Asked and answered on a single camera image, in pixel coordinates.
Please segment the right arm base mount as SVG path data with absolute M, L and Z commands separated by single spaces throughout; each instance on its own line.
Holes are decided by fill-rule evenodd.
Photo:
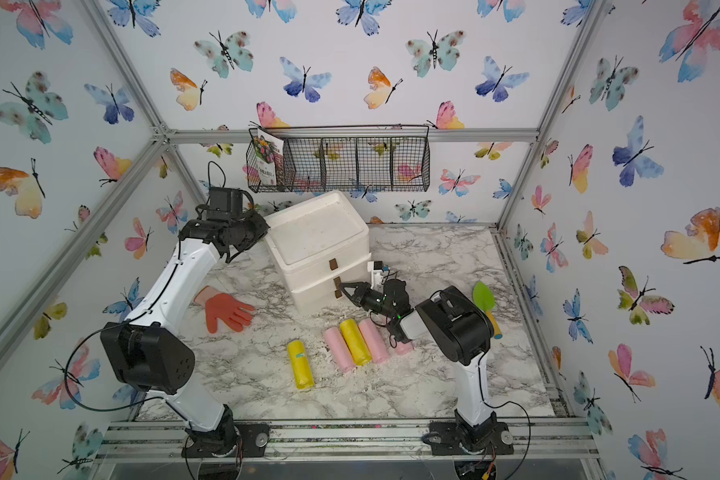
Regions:
M 508 424 L 495 414 L 477 425 L 469 425 L 460 416 L 453 421 L 432 421 L 421 441 L 430 447 L 434 456 L 466 454 L 512 455 L 514 438 Z

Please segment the yellow trash bag roll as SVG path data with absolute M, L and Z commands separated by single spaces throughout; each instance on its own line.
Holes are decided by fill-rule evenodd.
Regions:
M 301 340 L 293 340 L 287 345 L 287 353 L 292 367 L 296 388 L 311 389 L 315 382 L 307 358 L 305 345 Z
M 340 323 L 339 328 L 354 364 L 364 366 L 370 363 L 372 355 L 356 321 L 354 319 L 344 320 Z

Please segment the white drawer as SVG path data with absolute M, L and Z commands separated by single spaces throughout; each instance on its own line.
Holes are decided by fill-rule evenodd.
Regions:
M 318 311 L 343 298 L 343 293 L 339 288 L 341 283 L 368 282 L 369 280 L 370 273 L 367 270 L 367 262 L 360 261 L 329 274 L 323 280 L 292 290 L 291 297 L 299 311 Z
M 288 288 L 297 291 L 333 278 L 340 271 L 369 258 L 370 240 L 364 236 L 345 246 L 331 247 L 302 260 L 287 262 L 279 258 L 276 262 Z

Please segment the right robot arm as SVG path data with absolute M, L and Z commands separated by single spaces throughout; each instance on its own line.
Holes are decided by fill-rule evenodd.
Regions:
M 385 281 L 381 291 L 368 282 L 341 283 L 339 290 L 355 306 L 383 317 L 393 343 L 431 337 L 455 367 L 457 418 L 470 428 L 488 421 L 494 408 L 484 367 L 494 329 L 487 314 L 457 287 L 439 289 L 415 306 L 399 279 Z

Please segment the white top drawer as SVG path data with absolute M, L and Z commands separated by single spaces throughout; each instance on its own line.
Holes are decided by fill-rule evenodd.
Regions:
M 288 288 L 297 291 L 333 278 L 340 271 L 369 258 L 370 240 L 364 236 L 345 246 L 331 247 L 302 260 L 287 262 L 279 258 L 276 262 Z

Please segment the pink trash bag roll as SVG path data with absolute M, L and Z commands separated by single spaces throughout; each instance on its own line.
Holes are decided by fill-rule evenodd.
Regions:
M 377 325 L 370 318 L 367 318 L 359 323 L 359 329 L 373 362 L 375 364 L 387 362 L 390 355 L 387 350 L 387 344 L 382 338 Z
M 338 327 L 333 326 L 325 330 L 323 332 L 323 339 L 327 344 L 338 370 L 342 374 L 348 374 L 356 368 L 347 343 Z
M 394 352 L 399 356 L 406 355 L 408 353 L 411 353 L 414 350 L 414 345 L 412 342 L 404 343 L 404 342 L 394 341 L 393 344 L 394 344 L 394 346 L 393 346 Z

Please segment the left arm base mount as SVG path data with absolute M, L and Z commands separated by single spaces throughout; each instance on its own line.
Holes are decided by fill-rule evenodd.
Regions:
M 182 448 L 184 459 L 211 459 L 237 457 L 262 458 L 270 438 L 270 425 L 266 422 L 238 422 L 229 406 L 225 405 L 217 427 L 201 432 L 186 429 L 188 443 Z

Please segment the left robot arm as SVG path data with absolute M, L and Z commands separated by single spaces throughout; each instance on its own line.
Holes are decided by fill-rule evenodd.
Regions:
M 116 379 L 165 401 L 194 432 L 221 428 L 225 405 L 194 374 L 194 351 L 178 338 L 203 280 L 220 259 L 231 261 L 262 239 L 269 226 L 255 211 L 187 222 L 164 271 L 141 303 L 100 340 Z

